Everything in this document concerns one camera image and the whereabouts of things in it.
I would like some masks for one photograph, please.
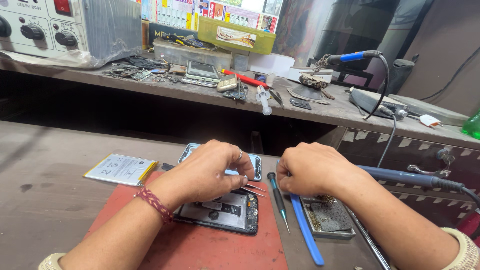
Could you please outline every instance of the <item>red power switch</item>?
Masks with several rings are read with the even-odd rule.
[[[53,0],[57,14],[72,17],[69,0]]]

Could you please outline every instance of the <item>smartphone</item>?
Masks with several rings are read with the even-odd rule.
[[[187,147],[185,148],[183,154],[179,158],[179,163],[184,161],[195,149],[197,149],[200,145],[199,144],[188,144]],[[254,182],[260,182],[262,180],[262,159],[254,154],[248,154],[250,157],[250,161],[253,164],[253,167],[255,168],[255,178],[250,179],[250,181]],[[237,170],[231,170],[227,169],[225,171],[226,175],[238,175],[239,173]]]
[[[236,88],[238,85],[238,79],[236,74],[231,74],[227,76],[223,76],[220,79],[220,82],[216,86],[216,90],[220,93],[225,92],[230,89]]]
[[[192,85],[206,86],[206,87],[211,87],[211,88],[215,88],[216,85],[217,85],[216,83],[206,82],[206,81],[202,81],[202,80],[190,79],[190,78],[187,78],[187,77],[184,77],[182,79],[182,81],[184,83],[188,83],[188,84],[192,84]]]
[[[214,83],[220,82],[220,76],[218,75],[216,68],[212,65],[188,61],[186,72],[186,77],[190,79],[197,79]]]
[[[175,222],[255,236],[258,232],[258,197],[233,190],[209,202],[194,202],[173,212]]]

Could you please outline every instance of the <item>precision screwdriver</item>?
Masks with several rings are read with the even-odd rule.
[[[278,207],[278,210],[282,215],[283,221],[285,221],[288,234],[290,234],[290,229],[288,228],[288,223],[287,223],[287,211],[285,210],[285,204],[283,203],[282,194],[280,193],[280,190],[278,190],[278,187],[276,186],[276,180],[275,180],[276,174],[274,172],[269,172],[267,174],[267,177],[268,179],[270,179],[270,182],[272,183],[273,195],[275,196],[276,206]]]

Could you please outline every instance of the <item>red pen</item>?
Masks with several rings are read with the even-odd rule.
[[[240,80],[241,80],[243,83],[249,84],[249,85],[251,85],[251,86],[255,86],[255,87],[263,86],[263,87],[265,87],[266,89],[273,89],[272,87],[268,86],[266,83],[262,83],[262,82],[260,82],[260,81],[254,80],[254,79],[252,79],[252,78],[249,78],[249,77],[246,77],[246,76],[243,76],[243,75],[240,75],[240,74],[235,73],[235,72],[231,72],[231,71],[222,69],[222,73],[225,74],[225,75],[236,74],[237,77],[240,78]]]

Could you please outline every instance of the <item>hand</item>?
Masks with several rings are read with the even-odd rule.
[[[276,172],[283,191],[303,196],[329,194],[337,197],[348,181],[364,178],[375,181],[334,148],[318,143],[300,143],[295,148],[285,150]]]
[[[221,197],[248,183],[255,169],[247,153],[216,140],[199,146],[186,160],[153,181],[148,188],[171,211],[184,203],[205,202]],[[227,168],[239,175],[225,176]]]

